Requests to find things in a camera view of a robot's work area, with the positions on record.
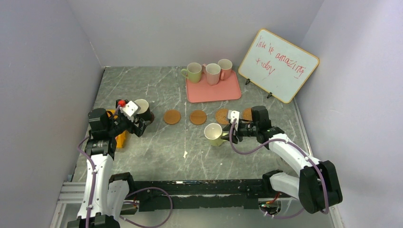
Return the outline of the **black mug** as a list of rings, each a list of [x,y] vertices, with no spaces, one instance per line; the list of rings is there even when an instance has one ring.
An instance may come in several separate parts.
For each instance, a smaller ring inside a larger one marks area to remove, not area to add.
[[[144,121],[149,121],[150,123],[152,123],[154,121],[154,114],[150,111],[149,103],[145,99],[137,99],[134,102],[139,107],[137,116]]]

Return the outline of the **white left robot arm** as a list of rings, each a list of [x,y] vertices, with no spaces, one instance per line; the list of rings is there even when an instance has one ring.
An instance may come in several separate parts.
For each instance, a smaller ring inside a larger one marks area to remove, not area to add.
[[[141,137],[154,115],[144,99],[117,100],[114,112],[96,108],[88,113],[90,130],[79,152],[87,159],[84,196],[76,220],[69,228],[118,228],[124,200],[136,193],[130,173],[112,174],[117,137],[124,132]]]

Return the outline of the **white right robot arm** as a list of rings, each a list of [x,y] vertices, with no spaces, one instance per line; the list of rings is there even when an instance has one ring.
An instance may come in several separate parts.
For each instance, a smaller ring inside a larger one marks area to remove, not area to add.
[[[260,145],[245,155],[262,147],[280,156],[296,173],[297,177],[280,170],[270,171],[262,176],[261,191],[267,197],[285,193],[301,203],[303,209],[314,214],[329,212],[329,208],[343,201],[343,195],[335,165],[331,161],[320,161],[297,146],[285,132],[273,126],[269,112],[264,106],[251,109],[252,120],[241,119],[240,113],[228,111],[228,132],[223,140],[233,147],[244,137],[254,137]]]

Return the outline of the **light wooden coaster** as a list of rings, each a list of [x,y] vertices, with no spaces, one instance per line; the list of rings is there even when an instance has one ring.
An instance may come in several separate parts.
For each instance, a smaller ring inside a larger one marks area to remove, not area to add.
[[[168,110],[164,113],[163,120],[170,125],[177,124],[181,119],[181,114],[178,110]]]
[[[190,114],[190,121],[194,125],[202,125],[207,120],[207,114],[203,110],[195,110]]]

